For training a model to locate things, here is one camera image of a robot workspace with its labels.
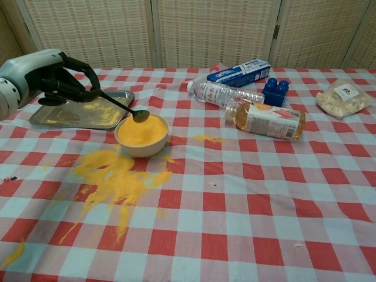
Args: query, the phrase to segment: yellow liquid bottle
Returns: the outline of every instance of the yellow liquid bottle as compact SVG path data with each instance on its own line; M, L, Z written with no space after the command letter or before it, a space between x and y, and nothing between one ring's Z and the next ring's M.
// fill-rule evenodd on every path
M275 138L297 140L306 125L304 112L257 103L232 103L226 107L226 121L242 131Z

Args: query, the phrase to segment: plastic bag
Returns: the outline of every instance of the plastic bag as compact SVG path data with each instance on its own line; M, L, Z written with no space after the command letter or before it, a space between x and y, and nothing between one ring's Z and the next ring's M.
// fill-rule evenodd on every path
M358 85L338 79L323 93L317 93L316 102L329 115L341 119L368 107L371 97Z

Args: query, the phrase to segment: table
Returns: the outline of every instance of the table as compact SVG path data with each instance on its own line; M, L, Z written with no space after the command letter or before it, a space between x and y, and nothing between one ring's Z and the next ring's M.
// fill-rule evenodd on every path
M186 92L219 68L96 70L104 89L134 91L135 109L169 121L175 161L116 244L115 211L98 207L59 245L83 205L69 172L111 149L113 132L31 126L36 103L1 122L0 263L15 260L0 281L376 281L375 105L335 120L314 98L337 78L376 97L376 70L274 68L290 82L285 108L307 115L301 140L286 142L226 126Z

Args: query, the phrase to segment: tablecloth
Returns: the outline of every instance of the tablecloth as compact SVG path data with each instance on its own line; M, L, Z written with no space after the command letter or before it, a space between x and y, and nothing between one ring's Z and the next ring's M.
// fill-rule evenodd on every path
M59 244L83 205L69 172L113 147L113 132L31 126L36 102L0 123L0 263L19 251L0 281L376 281L375 104L343 120L315 105L338 78L376 97L376 71L273 68L290 82L284 107L306 113L297 142L225 125L222 109L186 92L209 71L96 70L103 89L133 91L135 109L170 124L173 175L132 208L116 244L105 204Z

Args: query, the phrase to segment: woven panel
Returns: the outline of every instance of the woven panel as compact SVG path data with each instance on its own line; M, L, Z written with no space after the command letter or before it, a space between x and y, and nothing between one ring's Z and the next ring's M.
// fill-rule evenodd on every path
M372 1L367 9L367 16L357 31L359 37L352 48L347 68L376 68L376 1Z
M59 48L92 67L151 66L145 2L25 0L43 48Z
M271 63L286 68L339 68L369 0L290 0L281 7Z
M216 62L233 66L267 59L268 33L274 26L269 19L279 1L155 2L164 67L208 67Z
M0 66L8 59L19 57L22 51L0 10Z

